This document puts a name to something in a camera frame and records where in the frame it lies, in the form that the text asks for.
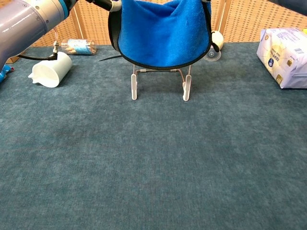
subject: black cable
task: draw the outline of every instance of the black cable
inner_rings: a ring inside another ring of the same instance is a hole
[[[114,59],[114,58],[121,58],[121,57],[122,57],[122,55],[113,56],[113,57],[107,57],[107,58],[99,60],[99,61],[105,61],[105,60]]]
[[[35,60],[35,61],[53,61],[58,59],[58,54],[54,53],[53,55],[46,57],[46,58],[39,58],[39,57],[28,57],[24,55],[17,55],[20,58],[29,59],[29,60]]]
[[[112,2],[110,0],[86,0],[89,3],[93,3],[106,11],[110,11],[112,9]]]

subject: gray robot arm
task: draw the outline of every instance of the gray robot arm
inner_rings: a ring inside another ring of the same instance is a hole
[[[78,0],[13,0],[0,9],[0,70],[7,59],[20,56],[33,60],[57,59],[58,44],[47,58],[20,55],[39,38],[64,21]],[[121,0],[87,0],[107,10],[121,9]]]

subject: clear acrylic stand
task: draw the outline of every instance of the clear acrylic stand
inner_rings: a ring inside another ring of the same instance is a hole
[[[136,69],[136,66],[133,64],[133,74],[131,75],[131,94],[132,99],[136,100],[138,97],[137,94],[137,76],[139,73],[147,73],[147,72],[179,72],[182,77],[182,88],[183,88],[183,100],[188,101],[190,95],[190,88],[191,88],[191,65],[189,66],[189,72],[184,79],[181,69],[170,69],[170,70],[154,70],[154,69]]]

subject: blue towel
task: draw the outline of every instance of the blue towel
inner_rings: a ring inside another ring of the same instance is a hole
[[[122,10],[110,14],[117,17],[109,18],[114,43],[118,32],[112,24],[120,21],[116,49],[128,61],[146,68],[190,65],[202,58],[212,43],[211,4],[201,0],[173,0],[163,5],[122,0]]]

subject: wicker wall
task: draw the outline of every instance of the wicker wall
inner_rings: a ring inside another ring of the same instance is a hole
[[[11,0],[0,0],[0,7]],[[163,4],[169,0],[147,0]],[[263,28],[307,28],[307,17],[266,0],[212,0],[212,27],[220,30],[226,42],[259,41]],[[108,45],[108,12],[79,0],[70,16],[57,26],[59,39],[88,38]],[[54,32],[50,31],[33,46],[50,46]]]
[[[230,0],[224,18],[226,42],[259,41],[265,28],[307,28],[307,17],[266,0]]]

